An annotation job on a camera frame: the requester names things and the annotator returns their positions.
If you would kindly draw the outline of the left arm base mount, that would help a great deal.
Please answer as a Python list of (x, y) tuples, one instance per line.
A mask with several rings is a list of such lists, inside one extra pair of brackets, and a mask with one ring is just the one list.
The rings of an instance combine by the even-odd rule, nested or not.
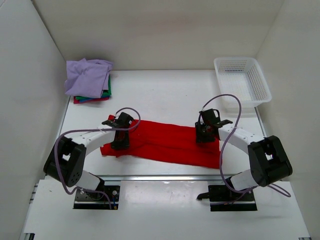
[(105, 181), (94, 193), (78, 189), (75, 193), (73, 209), (76, 210), (111, 210), (119, 208), (121, 185), (119, 181)]

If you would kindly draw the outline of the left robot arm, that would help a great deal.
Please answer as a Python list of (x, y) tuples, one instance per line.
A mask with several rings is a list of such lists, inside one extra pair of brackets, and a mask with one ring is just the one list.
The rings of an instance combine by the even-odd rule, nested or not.
[(115, 119), (102, 122), (95, 131), (86, 130), (71, 138), (63, 136), (57, 147), (52, 148), (43, 167), (44, 173), (69, 188), (86, 190), (93, 199), (101, 198), (105, 192), (103, 180), (84, 170), (85, 158), (105, 144), (111, 144), (116, 150), (127, 149), (130, 146), (128, 129), (133, 120), (122, 112)]

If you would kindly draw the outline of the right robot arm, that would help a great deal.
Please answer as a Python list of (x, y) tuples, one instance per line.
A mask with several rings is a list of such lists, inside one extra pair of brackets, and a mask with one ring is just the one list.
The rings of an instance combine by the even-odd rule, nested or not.
[[(293, 168), (281, 140), (274, 135), (263, 137), (221, 120), (217, 109), (202, 110), (195, 122), (196, 143), (222, 141), (219, 171), (225, 183), (224, 195), (236, 200), (256, 187), (268, 187), (293, 174)], [(248, 155), (249, 169), (226, 178), (223, 174), (223, 151), (230, 144)]]

